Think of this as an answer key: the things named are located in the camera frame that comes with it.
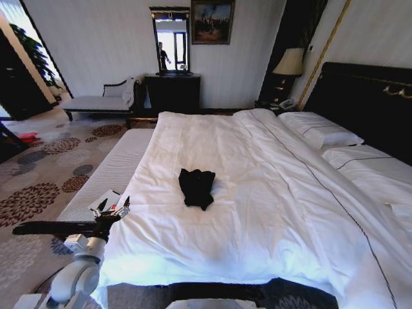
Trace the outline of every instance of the lamp shade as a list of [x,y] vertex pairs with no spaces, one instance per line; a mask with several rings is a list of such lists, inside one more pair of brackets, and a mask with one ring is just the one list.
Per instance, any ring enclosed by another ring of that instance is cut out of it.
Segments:
[[288,48],[272,73],[300,76],[303,73],[303,48]]

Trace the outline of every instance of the telephone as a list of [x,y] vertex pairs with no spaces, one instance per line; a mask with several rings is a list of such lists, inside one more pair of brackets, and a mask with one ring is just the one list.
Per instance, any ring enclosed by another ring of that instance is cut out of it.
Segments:
[[284,111],[288,111],[296,106],[296,103],[292,99],[285,100],[279,104],[271,103],[270,109],[272,111],[277,111],[278,109],[282,109]]

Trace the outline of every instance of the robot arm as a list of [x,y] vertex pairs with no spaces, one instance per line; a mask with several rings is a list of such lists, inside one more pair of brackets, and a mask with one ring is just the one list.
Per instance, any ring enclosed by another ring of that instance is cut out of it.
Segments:
[[74,251],[75,260],[55,276],[50,293],[40,309],[81,309],[88,296],[96,289],[109,230],[114,222],[129,213],[129,198],[117,211],[101,212],[105,203],[106,201],[93,211],[97,224],[90,238],[76,234],[69,236],[64,242]]

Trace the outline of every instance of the black headboard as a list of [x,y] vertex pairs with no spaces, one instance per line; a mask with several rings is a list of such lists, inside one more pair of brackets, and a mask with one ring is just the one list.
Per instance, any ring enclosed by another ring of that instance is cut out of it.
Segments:
[[412,69],[326,62],[303,110],[412,165]]

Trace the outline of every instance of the framed painting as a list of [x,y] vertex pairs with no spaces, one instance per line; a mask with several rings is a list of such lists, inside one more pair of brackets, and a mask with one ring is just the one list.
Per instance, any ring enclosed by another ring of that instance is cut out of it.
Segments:
[[192,0],[192,44],[230,44],[234,0]]

